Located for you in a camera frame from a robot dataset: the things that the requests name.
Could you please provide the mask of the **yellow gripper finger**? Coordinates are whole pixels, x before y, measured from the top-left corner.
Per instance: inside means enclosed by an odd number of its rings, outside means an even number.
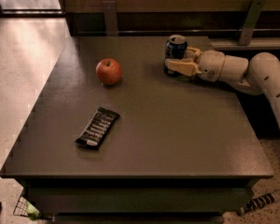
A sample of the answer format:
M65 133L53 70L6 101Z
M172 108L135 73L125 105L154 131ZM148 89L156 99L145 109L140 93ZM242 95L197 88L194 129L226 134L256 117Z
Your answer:
M181 74L193 77L203 73L199 65L196 64L192 59L166 59L165 66L167 67L167 73L169 75Z
M185 57L191 58L194 62L197 62L202 55L202 51L198 48L187 47L185 51Z

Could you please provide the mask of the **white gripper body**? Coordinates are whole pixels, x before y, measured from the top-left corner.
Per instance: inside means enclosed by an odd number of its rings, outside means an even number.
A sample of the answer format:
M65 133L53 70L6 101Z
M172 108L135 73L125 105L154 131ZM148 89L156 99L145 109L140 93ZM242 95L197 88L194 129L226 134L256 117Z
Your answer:
M226 55L223 52L207 50L203 52L198 60L199 74L202 80L215 82L220 76Z

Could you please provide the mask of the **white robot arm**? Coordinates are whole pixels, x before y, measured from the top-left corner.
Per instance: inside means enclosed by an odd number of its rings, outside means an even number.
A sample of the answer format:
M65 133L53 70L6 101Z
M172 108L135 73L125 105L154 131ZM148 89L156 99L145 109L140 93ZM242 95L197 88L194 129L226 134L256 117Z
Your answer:
M280 130L280 61L273 54L261 52L249 61L221 51L187 47L184 58L166 58L165 66L188 77L227 83L250 95L264 94Z

